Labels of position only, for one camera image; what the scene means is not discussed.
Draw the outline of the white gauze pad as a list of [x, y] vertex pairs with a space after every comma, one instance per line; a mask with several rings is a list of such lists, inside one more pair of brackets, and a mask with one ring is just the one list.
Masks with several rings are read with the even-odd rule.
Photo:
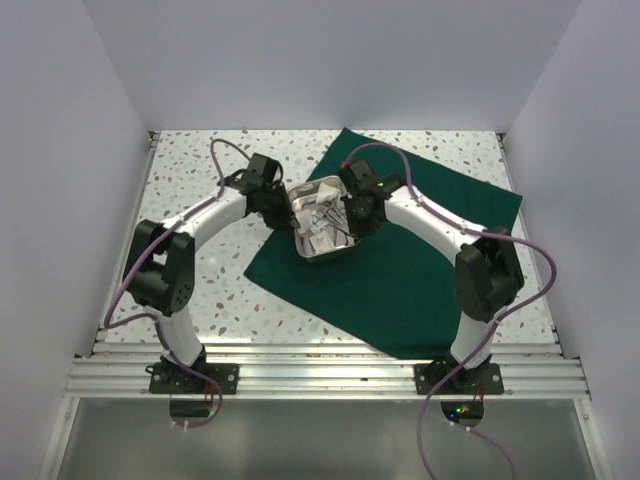
[[310, 210], [300, 210], [295, 213], [297, 230], [300, 234], [312, 231], [314, 228], [313, 214]]
[[330, 204], [341, 196], [341, 190], [327, 183], [321, 183], [317, 194], [316, 202], [318, 204]]

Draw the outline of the steel forceps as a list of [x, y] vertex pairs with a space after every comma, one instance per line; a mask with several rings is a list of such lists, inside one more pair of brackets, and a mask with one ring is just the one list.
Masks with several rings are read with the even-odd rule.
[[345, 229], [348, 227], [346, 217], [335, 203], [320, 204], [316, 208], [318, 216], [337, 229]]

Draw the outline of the large steel surgical scissors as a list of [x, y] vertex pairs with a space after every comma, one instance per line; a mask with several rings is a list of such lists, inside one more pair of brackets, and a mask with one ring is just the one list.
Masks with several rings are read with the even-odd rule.
[[320, 205], [320, 216], [324, 218], [334, 229], [349, 236], [350, 230], [346, 215], [341, 212], [335, 203]]

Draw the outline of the stainless steel instrument tray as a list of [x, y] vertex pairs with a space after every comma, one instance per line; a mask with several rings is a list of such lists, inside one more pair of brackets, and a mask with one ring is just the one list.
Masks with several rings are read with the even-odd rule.
[[335, 175], [300, 184], [288, 191], [294, 214], [295, 248], [304, 260], [332, 259], [359, 243], [349, 229], [343, 202], [346, 195], [346, 187]]

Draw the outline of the white sterile packet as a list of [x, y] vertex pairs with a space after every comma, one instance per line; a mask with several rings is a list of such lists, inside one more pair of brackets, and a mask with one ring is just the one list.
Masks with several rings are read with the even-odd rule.
[[321, 234], [327, 229], [326, 223], [310, 224], [309, 227], [301, 233], [304, 237], [312, 237]]

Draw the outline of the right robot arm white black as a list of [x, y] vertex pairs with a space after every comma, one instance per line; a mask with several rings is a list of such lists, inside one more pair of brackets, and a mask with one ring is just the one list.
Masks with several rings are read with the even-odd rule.
[[390, 223], [417, 236], [453, 266], [461, 316], [445, 379], [454, 391], [470, 391], [489, 361], [497, 317], [524, 287], [508, 231], [468, 223], [411, 190], [400, 175], [382, 177], [364, 160], [344, 163], [338, 176], [346, 188], [342, 202], [351, 234], [362, 238]]

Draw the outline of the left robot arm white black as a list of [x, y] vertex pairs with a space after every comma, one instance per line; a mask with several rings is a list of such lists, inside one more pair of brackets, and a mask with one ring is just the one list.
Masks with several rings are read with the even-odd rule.
[[220, 181], [220, 190], [162, 222], [135, 228], [123, 284], [152, 318], [163, 357], [174, 364], [172, 379], [185, 392], [208, 379], [205, 349], [197, 338], [188, 304], [195, 290], [196, 253], [226, 227], [258, 215], [267, 228], [292, 225], [294, 214], [282, 184], [280, 162], [254, 154], [247, 166]]

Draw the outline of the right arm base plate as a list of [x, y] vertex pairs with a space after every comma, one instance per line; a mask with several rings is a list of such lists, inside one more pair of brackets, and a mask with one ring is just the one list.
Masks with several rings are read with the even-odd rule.
[[[452, 360], [436, 360], [413, 366], [413, 378], [418, 395], [427, 395], [454, 367]], [[440, 395], [501, 395], [505, 392], [500, 366], [489, 360], [473, 369], [462, 368], [437, 391]]]

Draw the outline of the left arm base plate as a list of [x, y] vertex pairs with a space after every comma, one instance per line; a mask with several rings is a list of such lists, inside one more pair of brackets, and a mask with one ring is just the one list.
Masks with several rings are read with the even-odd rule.
[[195, 395], [222, 393], [234, 395], [239, 380], [239, 365], [233, 363], [204, 363], [195, 368], [199, 376], [162, 360], [145, 367], [150, 375], [148, 391], [152, 394]]

